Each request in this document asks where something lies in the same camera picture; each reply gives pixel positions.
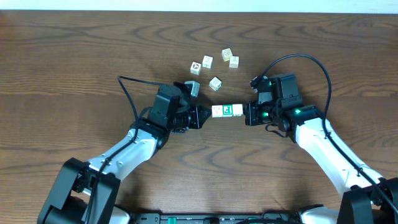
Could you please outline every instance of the tabletop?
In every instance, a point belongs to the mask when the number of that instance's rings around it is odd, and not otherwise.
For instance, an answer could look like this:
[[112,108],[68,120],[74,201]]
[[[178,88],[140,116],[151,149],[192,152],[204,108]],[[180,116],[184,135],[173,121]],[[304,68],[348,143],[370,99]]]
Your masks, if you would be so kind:
[[[328,119],[384,177],[398,175],[398,16],[189,12],[0,12],[0,223],[33,223],[62,166],[102,154],[134,121],[118,75],[152,82],[195,80],[205,105],[255,100],[249,81],[287,54],[310,54],[333,85]],[[221,51],[239,56],[229,68]],[[192,62],[214,58],[190,73]],[[323,72],[305,58],[294,73],[305,104],[325,106]],[[214,91],[209,81],[219,77]],[[137,110],[157,88],[126,87]],[[209,118],[172,134],[122,183],[132,212],[262,212],[314,203],[339,209],[333,184],[309,154],[244,117]]]

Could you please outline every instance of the cable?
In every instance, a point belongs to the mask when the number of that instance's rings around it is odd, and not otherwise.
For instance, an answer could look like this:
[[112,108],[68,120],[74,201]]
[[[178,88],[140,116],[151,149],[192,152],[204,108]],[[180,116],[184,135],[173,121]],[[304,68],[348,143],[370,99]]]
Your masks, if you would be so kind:
[[118,81],[120,86],[122,87],[124,93],[126,94],[127,98],[129,99],[131,108],[132,108],[132,112],[134,113],[134,119],[136,120],[136,128],[135,128],[135,132],[133,137],[130,139],[129,142],[127,142],[125,145],[123,145],[122,147],[120,147],[118,150],[114,151],[110,156],[108,156],[105,161],[103,162],[103,164],[101,165],[101,167],[99,168],[99,171],[96,174],[96,178],[94,181],[94,185],[90,194],[90,200],[88,201],[88,205],[87,205],[87,214],[86,214],[86,218],[85,218],[85,224],[89,224],[90,222],[90,216],[91,216],[91,211],[93,209],[93,202],[94,202],[94,196],[96,193],[96,189],[98,186],[98,182],[100,181],[100,177],[102,172],[104,171],[105,167],[109,164],[109,162],[113,159],[114,156],[116,156],[119,152],[121,152],[123,149],[125,149],[126,147],[128,147],[129,145],[131,145],[137,138],[138,135],[138,116],[137,116],[137,110],[136,110],[136,106],[134,106],[134,103],[132,102],[131,96],[129,94],[129,92],[126,90],[126,87],[124,87],[122,79],[125,80],[130,80],[130,81],[135,81],[135,82],[140,82],[140,83],[145,83],[145,84],[150,84],[150,85],[161,85],[161,83],[155,83],[155,82],[148,82],[148,81],[144,81],[144,80],[138,80],[135,78],[129,78],[129,77],[124,77],[124,76],[119,76],[118,77]]
[[297,224],[296,222],[290,222],[285,220],[271,220],[271,219],[253,219],[253,220],[244,220],[241,222],[237,222],[235,224],[254,224],[254,223],[283,223],[283,224]]
[[333,140],[333,138],[330,136],[330,133],[328,132],[328,130],[326,129],[326,114],[328,112],[328,108],[329,108],[329,103],[330,103],[330,98],[331,98],[331,81],[330,81],[330,77],[329,77],[329,73],[326,70],[326,68],[314,57],[310,56],[310,55],[305,55],[305,54],[291,54],[291,55],[286,55],[285,57],[281,57],[280,59],[276,60],[275,62],[272,62],[265,70],[264,72],[261,74],[261,77],[258,78],[264,78],[264,75],[268,72],[268,70],[270,70],[276,63],[285,60],[287,58],[291,58],[291,57],[305,57],[305,58],[309,58],[311,60],[313,60],[315,63],[317,63],[319,65],[319,67],[323,70],[323,72],[325,73],[326,76],[326,80],[328,82],[328,97],[326,99],[326,105],[325,105],[325,110],[323,111],[323,116],[322,116],[322,128],[323,131],[325,132],[325,139],[327,138],[331,144],[337,149],[337,151],[358,171],[359,174],[361,174],[381,195],[381,197],[387,202],[388,205],[390,205],[390,207],[392,208],[392,210],[398,215],[398,209],[397,207],[394,205],[394,203],[392,203],[392,201],[390,200],[390,198],[380,189],[380,187],[377,185],[377,183],[375,183],[375,181],[372,180],[372,178],[370,178],[370,176],[367,175],[367,173],[365,173],[365,171],[363,171],[363,168],[360,167],[359,165],[357,165],[357,163],[355,163],[342,149],[340,149],[340,147],[337,145],[337,143]]

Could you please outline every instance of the white cube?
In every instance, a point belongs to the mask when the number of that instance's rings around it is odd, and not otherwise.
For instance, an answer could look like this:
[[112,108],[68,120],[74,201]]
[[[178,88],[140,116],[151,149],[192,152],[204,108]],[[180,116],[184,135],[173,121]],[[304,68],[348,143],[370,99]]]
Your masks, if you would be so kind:
[[203,68],[211,68],[212,63],[213,63],[213,57],[205,55],[202,61]]
[[210,81],[210,88],[212,88],[214,91],[217,91],[221,87],[222,81],[219,80],[217,77],[214,77]]
[[243,105],[232,105],[232,116],[242,116]]
[[232,51],[231,49],[224,49],[221,51],[221,56],[223,56],[224,62],[228,61],[229,58],[232,56]]
[[239,57],[238,56],[231,56],[229,58],[229,67],[230,68],[237,68],[239,65]]
[[200,70],[201,70],[201,64],[196,63],[196,62],[192,62],[191,73],[195,74],[195,75],[199,75]]
[[213,118],[223,117],[223,105],[211,106],[211,116]]

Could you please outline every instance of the white background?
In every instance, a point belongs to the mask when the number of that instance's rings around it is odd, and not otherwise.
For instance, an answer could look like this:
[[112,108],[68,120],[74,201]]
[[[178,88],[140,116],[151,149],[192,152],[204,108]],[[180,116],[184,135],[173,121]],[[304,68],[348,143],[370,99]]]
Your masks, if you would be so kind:
[[398,13],[398,0],[0,0],[0,9]]

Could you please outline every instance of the wood grain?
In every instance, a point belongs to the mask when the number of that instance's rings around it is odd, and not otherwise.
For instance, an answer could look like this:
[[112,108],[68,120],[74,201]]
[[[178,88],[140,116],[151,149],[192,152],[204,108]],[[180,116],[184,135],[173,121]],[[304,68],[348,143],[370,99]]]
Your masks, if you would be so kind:
[[[3,11],[0,14],[0,223],[33,223],[62,164],[117,143],[133,122],[116,77],[201,83],[207,106],[255,99],[249,80],[292,53],[318,58],[333,97],[328,119],[368,165],[398,176],[398,17],[358,14]],[[221,50],[238,55],[229,69]],[[199,76],[192,61],[214,57]],[[323,108],[322,71],[302,58],[294,72],[306,103]],[[218,76],[217,92],[208,82]],[[138,109],[157,89],[128,83]],[[138,211],[261,212],[340,198],[315,161],[290,140],[209,119],[173,135],[123,183],[118,203]]]

